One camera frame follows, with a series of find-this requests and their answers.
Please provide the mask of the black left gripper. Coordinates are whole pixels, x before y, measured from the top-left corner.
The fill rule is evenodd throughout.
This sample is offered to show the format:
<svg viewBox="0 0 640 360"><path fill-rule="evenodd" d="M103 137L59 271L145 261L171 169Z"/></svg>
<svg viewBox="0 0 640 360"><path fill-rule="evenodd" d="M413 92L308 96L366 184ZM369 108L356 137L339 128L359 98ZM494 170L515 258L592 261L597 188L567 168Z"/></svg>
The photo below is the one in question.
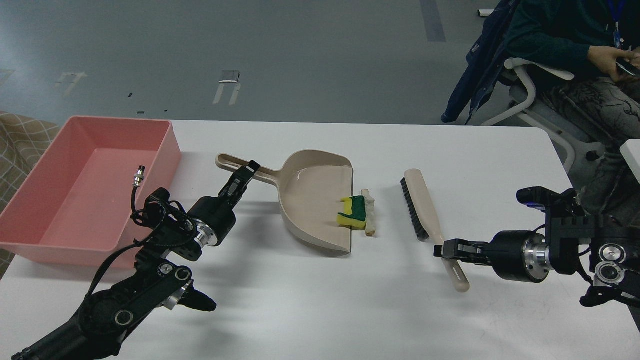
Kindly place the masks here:
<svg viewBox="0 0 640 360"><path fill-rule="evenodd" d="M199 232L196 241L201 247L219 246L236 225L234 208L260 168L255 161L241 166L231 174L227 187L218 196L201 197L187 212L196 223Z"/></svg>

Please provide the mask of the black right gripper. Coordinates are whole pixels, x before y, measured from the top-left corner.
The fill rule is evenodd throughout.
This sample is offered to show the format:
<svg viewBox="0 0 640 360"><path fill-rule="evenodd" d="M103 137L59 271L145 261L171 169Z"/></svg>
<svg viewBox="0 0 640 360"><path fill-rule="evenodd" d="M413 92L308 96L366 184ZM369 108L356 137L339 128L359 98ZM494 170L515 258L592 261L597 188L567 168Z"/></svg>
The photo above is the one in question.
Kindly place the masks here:
<svg viewBox="0 0 640 360"><path fill-rule="evenodd" d="M496 234L490 243L460 238L446 240L434 246L433 255L490 266L503 280L539 284L550 272L548 250L544 235L530 230L509 230Z"/></svg>

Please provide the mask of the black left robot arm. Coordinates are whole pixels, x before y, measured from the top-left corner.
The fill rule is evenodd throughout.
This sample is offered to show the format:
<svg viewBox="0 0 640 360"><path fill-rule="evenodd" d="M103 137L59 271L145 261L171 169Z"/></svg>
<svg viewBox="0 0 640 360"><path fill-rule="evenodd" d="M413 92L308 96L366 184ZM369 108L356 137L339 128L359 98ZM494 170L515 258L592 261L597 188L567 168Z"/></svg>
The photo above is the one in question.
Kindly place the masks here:
<svg viewBox="0 0 640 360"><path fill-rule="evenodd" d="M260 164L249 161L235 170L217 196L200 198L190 210L159 187L131 208L130 218L150 229L141 240L109 255L98 267L82 303L71 318L51 333L13 355L14 360L98 360L117 356L123 342L153 310L185 306L214 312L217 303L195 289L192 270L168 260L174 253L196 262L206 246L219 246L236 224L234 208L257 175ZM135 272L112 287L97 291L115 261L136 249Z"/></svg>

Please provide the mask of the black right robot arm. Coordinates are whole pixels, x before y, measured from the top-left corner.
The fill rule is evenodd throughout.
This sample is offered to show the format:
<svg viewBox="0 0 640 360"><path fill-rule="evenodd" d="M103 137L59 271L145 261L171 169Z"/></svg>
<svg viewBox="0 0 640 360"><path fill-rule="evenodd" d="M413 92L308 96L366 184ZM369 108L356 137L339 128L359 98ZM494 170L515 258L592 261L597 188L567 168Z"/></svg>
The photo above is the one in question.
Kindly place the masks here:
<svg viewBox="0 0 640 360"><path fill-rule="evenodd" d="M551 271L578 274L589 287L580 298L587 308L617 301L639 307L639 230L617 219L588 215L574 189L556 193L546 187L520 189L516 200L544 213L544 234L505 230L490 242L446 240L436 257L489 266L508 281L538 284Z"/></svg>

